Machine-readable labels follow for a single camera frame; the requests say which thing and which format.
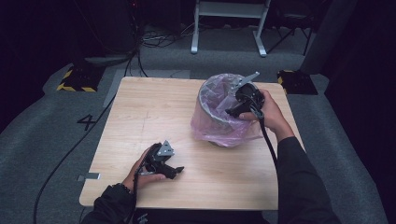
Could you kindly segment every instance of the black sleeve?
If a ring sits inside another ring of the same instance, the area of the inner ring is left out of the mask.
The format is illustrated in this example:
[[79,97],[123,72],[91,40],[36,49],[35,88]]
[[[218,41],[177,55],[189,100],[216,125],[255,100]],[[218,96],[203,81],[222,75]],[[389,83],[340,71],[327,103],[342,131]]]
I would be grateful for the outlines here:
[[122,223],[134,211],[132,206],[132,194],[126,192],[121,185],[108,186],[102,196],[95,200],[93,211],[84,217],[82,223]]
[[279,223],[341,223],[329,195],[299,141],[289,137],[277,147]]

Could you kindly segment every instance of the pink plastic bag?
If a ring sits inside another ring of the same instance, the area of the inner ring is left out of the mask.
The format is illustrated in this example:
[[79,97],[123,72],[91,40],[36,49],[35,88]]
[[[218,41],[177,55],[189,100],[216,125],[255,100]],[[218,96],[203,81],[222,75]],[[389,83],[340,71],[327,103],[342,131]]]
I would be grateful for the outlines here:
[[210,77],[199,90],[191,119],[194,138],[220,147],[235,147],[262,137],[258,121],[236,119],[225,110],[238,105],[229,93],[232,82],[240,75],[220,74]]

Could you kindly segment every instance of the table top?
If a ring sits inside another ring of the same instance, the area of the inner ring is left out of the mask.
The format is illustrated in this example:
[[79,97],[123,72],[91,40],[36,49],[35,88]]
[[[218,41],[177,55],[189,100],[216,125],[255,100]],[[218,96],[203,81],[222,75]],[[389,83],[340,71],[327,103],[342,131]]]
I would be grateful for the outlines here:
[[[137,207],[276,210],[276,170],[263,138],[233,148],[193,138],[190,122],[203,83],[197,79],[125,77],[90,169],[101,177],[85,181],[80,203],[92,206],[108,185],[120,183],[128,175],[146,148],[168,140],[175,155],[166,164],[185,169],[173,180],[139,189]],[[282,87],[255,84],[272,94],[301,142]],[[275,135],[267,132],[277,148]]]

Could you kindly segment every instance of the gray carpet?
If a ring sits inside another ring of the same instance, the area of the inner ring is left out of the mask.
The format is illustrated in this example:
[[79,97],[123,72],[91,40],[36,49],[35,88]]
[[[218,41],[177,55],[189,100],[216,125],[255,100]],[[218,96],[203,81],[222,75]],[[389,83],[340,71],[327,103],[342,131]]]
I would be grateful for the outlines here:
[[[278,35],[265,30],[269,48]],[[199,50],[190,54],[191,36],[162,49],[142,48],[142,64],[149,76],[183,76],[207,79],[220,73],[250,75],[262,73],[256,81],[276,82],[276,72],[295,70],[304,60],[304,37],[297,32],[266,58],[261,58],[250,29],[206,30]],[[70,64],[60,68],[43,87],[43,98],[15,118],[0,135],[0,223],[32,223],[35,198],[50,172],[86,133],[77,121],[91,114],[98,119],[115,92],[126,63],[108,67],[98,92],[56,91]],[[137,60],[131,74],[137,76]],[[353,146],[334,115],[323,92],[328,80],[312,76],[319,95],[288,95],[308,157],[317,167],[329,191],[335,213],[343,223],[388,223],[375,183],[357,157]],[[92,132],[59,167],[41,196],[37,223],[78,223],[91,210],[79,204],[83,183],[79,175],[88,172],[108,111]],[[276,223],[276,211],[263,215]]]

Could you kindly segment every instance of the hand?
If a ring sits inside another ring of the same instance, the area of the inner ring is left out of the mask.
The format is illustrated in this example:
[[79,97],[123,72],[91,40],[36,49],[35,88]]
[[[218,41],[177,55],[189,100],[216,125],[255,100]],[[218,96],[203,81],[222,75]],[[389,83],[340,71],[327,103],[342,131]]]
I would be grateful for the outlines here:
[[[140,159],[134,163],[134,166],[132,167],[131,171],[129,172],[129,174],[126,176],[126,178],[124,179],[124,181],[122,181],[122,184],[127,187],[128,189],[130,189],[131,191],[134,190],[134,173],[136,172],[137,168],[139,167],[140,163],[142,162],[142,160],[145,158],[146,154],[149,152],[149,148],[146,149],[142,156],[140,157]],[[156,182],[159,180],[163,180],[166,179],[165,175],[161,175],[161,174],[156,174],[156,175],[140,175],[139,176],[139,181],[137,182],[137,188],[141,189],[143,188],[145,185],[147,185],[148,183],[151,182]]]
[[[289,126],[288,122],[283,117],[279,106],[272,98],[269,91],[260,90],[264,96],[264,105],[262,106],[262,113],[264,114],[264,125],[269,128],[276,135],[277,142],[287,137],[294,136],[293,130]],[[240,119],[257,119],[257,117],[251,113],[242,113],[239,115]]]

